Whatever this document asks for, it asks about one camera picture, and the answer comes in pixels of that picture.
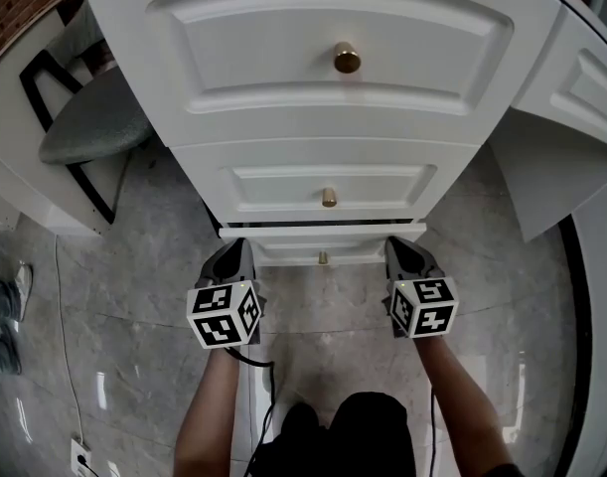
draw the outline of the white power cord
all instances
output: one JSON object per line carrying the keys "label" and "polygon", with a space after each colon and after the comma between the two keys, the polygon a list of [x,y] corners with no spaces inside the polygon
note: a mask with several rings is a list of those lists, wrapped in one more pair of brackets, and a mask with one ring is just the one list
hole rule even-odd
{"label": "white power cord", "polygon": [[58,280],[58,314],[61,319],[61,335],[63,336],[63,354],[65,355],[65,366],[67,367],[67,376],[69,377],[69,385],[72,388],[72,396],[76,403],[77,427],[80,432],[80,445],[84,445],[84,435],[82,434],[82,417],[80,416],[80,405],[77,402],[76,390],[72,381],[72,372],[69,369],[69,359],[67,358],[67,343],[65,342],[65,323],[63,322],[63,305],[61,294],[61,272],[58,267],[58,236],[54,238],[54,260],[56,262],[56,279]]}

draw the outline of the black cable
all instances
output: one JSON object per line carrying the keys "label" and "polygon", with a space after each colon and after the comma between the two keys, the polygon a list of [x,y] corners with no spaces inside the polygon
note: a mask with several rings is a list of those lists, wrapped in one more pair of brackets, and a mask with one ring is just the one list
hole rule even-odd
{"label": "black cable", "polygon": [[92,469],[90,466],[88,466],[88,465],[86,464],[86,459],[84,459],[84,456],[82,456],[82,455],[78,456],[78,457],[77,457],[77,462],[78,462],[79,464],[81,464],[81,465],[82,465],[84,468],[86,468],[88,471],[90,471],[90,472],[91,472],[93,475],[95,475],[95,477],[100,477],[99,475],[97,475],[97,474],[96,474],[96,473],[93,471],[93,469]]}
{"label": "black cable", "polygon": [[431,388],[431,469],[429,477],[433,477],[433,467],[435,466],[435,392]]}
{"label": "black cable", "polygon": [[245,473],[243,474],[243,477],[247,477],[250,472],[250,467],[252,466],[252,463],[254,462],[254,457],[256,455],[256,451],[263,443],[263,438],[265,437],[265,432],[267,431],[267,424],[269,422],[270,416],[272,415],[272,411],[274,410],[274,404],[276,403],[276,400],[275,400],[276,387],[274,386],[274,361],[257,362],[252,359],[249,359],[248,357],[244,357],[241,353],[239,353],[234,348],[226,348],[226,351],[228,352],[229,355],[232,355],[236,359],[242,361],[243,363],[248,364],[249,366],[255,366],[256,368],[268,368],[269,373],[270,373],[270,408],[268,408],[267,412],[265,413],[265,417],[263,418],[263,427],[261,429],[261,436],[259,438],[259,442],[256,444],[256,448],[254,449],[254,452],[252,452],[252,457],[250,457],[250,461],[248,462],[247,468],[245,469]]}

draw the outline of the top drawer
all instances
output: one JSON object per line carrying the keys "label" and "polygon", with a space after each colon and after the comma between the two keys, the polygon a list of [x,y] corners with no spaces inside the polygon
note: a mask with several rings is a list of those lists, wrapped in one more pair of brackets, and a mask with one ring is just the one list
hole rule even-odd
{"label": "top drawer", "polygon": [[[169,146],[294,136],[482,143],[559,9],[556,0],[89,1]],[[357,69],[336,68],[344,42]]]}
{"label": "top drawer", "polygon": [[514,107],[607,143],[607,45],[567,8]]}

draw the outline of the bottom drawer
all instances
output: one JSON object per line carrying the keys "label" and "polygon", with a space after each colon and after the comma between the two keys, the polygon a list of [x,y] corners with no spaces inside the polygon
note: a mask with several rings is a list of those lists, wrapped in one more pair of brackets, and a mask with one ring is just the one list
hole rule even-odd
{"label": "bottom drawer", "polygon": [[414,241],[424,232],[424,223],[412,223],[222,228],[220,237],[226,242],[239,238],[250,240],[257,266],[344,265],[384,262],[387,237]]}

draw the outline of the drawer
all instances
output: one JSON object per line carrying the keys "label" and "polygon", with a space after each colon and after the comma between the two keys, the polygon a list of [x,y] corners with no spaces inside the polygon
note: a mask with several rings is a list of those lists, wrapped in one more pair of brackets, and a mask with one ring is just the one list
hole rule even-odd
{"label": "drawer", "polygon": [[222,228],[228,242],[248,239],[258,266],[345,265],[384,262],[384,241],[389,236],[415,241],[426,225],[347,225],[310,227]]}
{"label": "drawer", "polygon": [[607,45],[566,7],[514,107],[607,143]]}
{"label": "drawer", "polygon": [[[419,219],[477,152],[470,145],[301,138],[173,148],[223,223]],[[325,207],[324,192],[336,205]]]}
{"label": "drawer", "polygon": [[[167,146],[350,135],[481,144],[560,8],[557,0],[89,2]],[[336,67],[341,43],[361,61],[354,72]]]}

